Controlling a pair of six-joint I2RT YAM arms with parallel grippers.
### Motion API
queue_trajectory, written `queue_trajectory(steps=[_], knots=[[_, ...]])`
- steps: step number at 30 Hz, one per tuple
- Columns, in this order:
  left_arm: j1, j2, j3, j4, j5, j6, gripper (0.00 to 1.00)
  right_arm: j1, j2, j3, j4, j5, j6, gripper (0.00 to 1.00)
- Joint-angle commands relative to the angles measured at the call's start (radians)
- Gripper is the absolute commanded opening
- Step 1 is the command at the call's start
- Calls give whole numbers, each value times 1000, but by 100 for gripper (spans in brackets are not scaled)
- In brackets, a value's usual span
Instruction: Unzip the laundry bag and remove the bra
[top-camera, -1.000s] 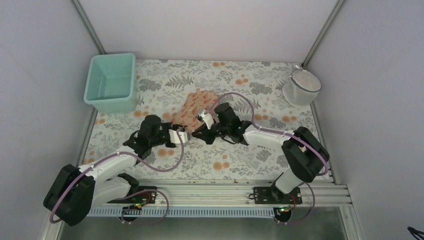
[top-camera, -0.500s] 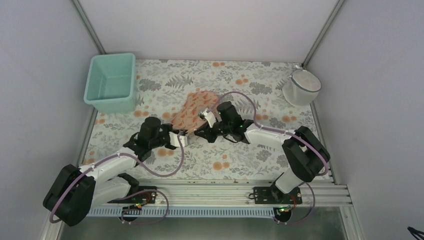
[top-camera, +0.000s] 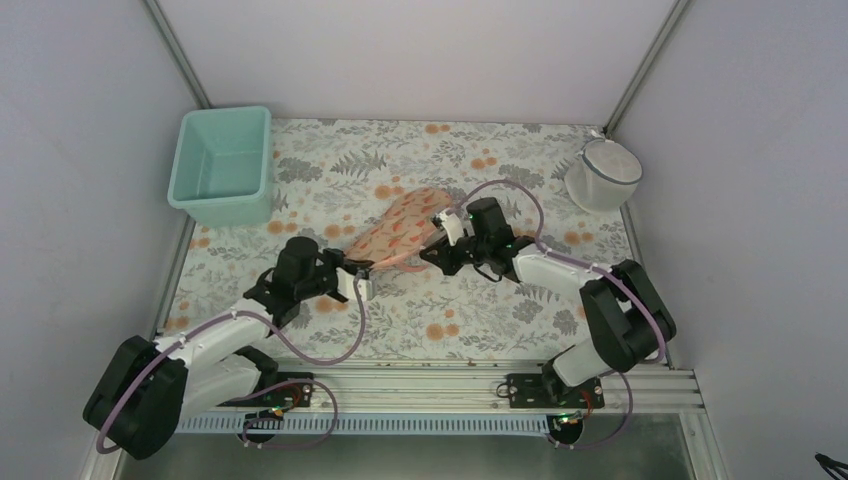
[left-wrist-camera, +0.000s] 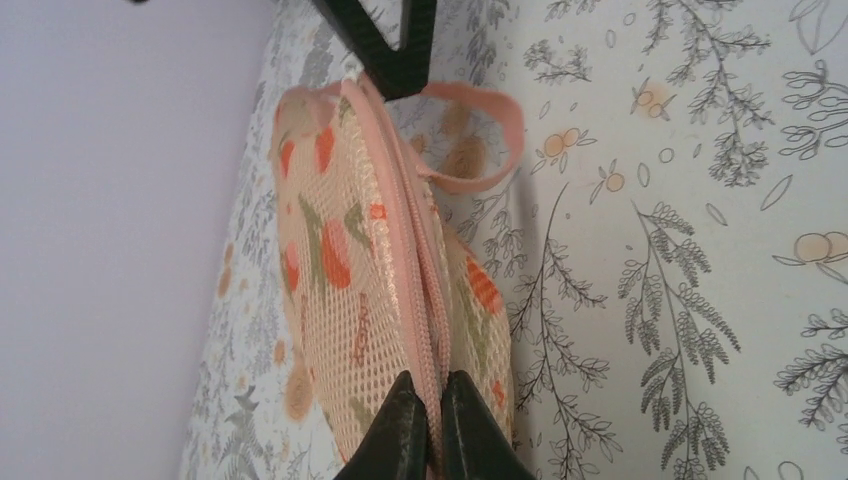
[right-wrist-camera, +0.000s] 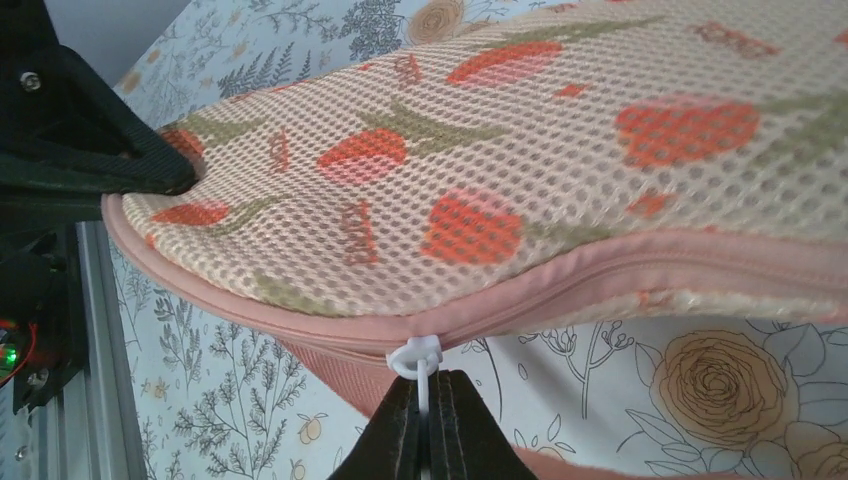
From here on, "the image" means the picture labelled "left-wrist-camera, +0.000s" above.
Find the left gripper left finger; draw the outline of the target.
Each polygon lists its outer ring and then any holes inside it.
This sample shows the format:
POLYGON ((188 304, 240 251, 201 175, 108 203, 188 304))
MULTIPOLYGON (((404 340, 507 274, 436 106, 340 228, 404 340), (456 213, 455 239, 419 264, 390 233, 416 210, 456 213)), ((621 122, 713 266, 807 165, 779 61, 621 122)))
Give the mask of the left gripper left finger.
POLYGON ((424 480, 427 477, 428 422, 412 376, 401 372, 363 441, 336 480, 424 480))

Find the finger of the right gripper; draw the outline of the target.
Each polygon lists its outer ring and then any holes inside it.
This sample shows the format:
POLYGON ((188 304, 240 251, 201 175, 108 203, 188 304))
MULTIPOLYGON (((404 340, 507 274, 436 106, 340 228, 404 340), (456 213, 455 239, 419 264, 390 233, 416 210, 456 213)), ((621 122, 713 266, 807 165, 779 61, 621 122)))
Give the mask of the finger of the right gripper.
POLYGON ((420 94, 429 83, 436 0, 405 0, 392 46, 358 0, 314 0, 336 36, 362 63, 388 101, 420 94))

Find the orange floral mesh laundry bag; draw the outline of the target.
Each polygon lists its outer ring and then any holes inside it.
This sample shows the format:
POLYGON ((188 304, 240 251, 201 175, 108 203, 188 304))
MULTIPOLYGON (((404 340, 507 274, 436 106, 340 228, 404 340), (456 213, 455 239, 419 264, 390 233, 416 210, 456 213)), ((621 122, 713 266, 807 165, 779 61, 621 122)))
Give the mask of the orange floral mesh laundry bag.
POLYGON ((285 315, 345 464, 408 371, 427 414, 426 479, 447 479, 449 374, 470 375, 508 442, 514 389, 501 292, 443 219, 433 189, 469 194, 499 184, 521 159, 524 125, 517 103, 497 91, 433 83, 424 94, 495 120, 509 152, 503 166, 489 176, 430 168, 366 76, 286 92, 268 157, 285 315))

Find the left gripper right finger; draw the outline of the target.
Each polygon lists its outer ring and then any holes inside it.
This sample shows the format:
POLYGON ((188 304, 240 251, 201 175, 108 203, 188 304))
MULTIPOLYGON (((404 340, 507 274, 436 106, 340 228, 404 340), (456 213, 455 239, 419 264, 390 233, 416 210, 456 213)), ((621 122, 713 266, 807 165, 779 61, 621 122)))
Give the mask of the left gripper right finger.
POLYGON ((441 409, 445 478, 535 478, 513 451, 467 372, 458 370, 449 374, 441 409))

